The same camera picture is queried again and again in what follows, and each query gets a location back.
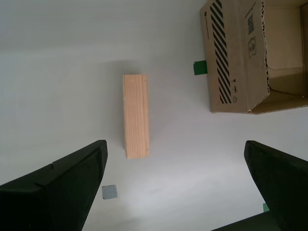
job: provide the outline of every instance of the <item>wooden block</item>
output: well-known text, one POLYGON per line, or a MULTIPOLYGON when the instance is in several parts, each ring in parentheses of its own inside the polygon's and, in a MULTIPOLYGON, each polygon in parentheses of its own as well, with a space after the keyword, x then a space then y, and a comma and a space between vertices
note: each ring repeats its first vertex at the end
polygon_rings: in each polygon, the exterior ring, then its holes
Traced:
POLYGON ((127 159, 150 156, 148 79, 146 75, 123 76, 124 146, 127 159))

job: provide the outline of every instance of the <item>qr code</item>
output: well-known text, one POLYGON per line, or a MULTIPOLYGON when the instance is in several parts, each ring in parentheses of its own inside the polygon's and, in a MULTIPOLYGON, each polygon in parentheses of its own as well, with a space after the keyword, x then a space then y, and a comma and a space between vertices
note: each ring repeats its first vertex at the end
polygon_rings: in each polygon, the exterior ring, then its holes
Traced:
POLYGON ((254 15, 252 14, 248 19, 248 35, 255 31, 254 27, 254 15))

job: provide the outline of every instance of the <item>printed symbol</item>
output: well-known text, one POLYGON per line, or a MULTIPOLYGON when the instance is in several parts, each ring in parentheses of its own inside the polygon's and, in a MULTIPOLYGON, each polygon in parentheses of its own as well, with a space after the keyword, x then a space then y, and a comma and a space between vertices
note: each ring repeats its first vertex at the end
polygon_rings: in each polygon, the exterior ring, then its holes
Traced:
POLYGON ((256 55, 257 48, 256 48, 256 37, 253 37, 250 39, 248 43, 248 51, 249 51, 249 58, 251 58, 253 55, 256 55))
POLYGON ((236 86, 234 86, 234 89, 232 89, 234 91, 234 93, 237 93, 237 88, 236 86))
POLYGON ((237 97, 233 96, 233 103, 237 103, 237 97))
POLYGON ((248 19, 248 35, 255 31, 253 14, 248 19))

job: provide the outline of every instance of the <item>gray square tile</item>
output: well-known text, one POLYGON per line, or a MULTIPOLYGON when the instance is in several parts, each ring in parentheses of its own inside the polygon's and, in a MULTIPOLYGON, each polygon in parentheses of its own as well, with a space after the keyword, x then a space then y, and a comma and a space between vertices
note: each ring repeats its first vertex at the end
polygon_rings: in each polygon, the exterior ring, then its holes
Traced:
POLYGON ((117 198, 117 191, 115 185, 103 186, 103 199, 108 200, 117 198))

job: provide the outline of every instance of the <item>green object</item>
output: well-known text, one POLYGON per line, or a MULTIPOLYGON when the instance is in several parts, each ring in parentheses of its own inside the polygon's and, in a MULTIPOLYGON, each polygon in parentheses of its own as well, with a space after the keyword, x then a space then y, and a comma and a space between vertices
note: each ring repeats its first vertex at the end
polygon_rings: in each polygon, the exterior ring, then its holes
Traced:
POLYGON ((264 212, 269 212, 269 207, 268 207, 268 205, 267 204, 263 204, 263 211, 264 212))
POLYGON ((206 61, 194 62, 193 70, 195 76, 207 74, 206 61))

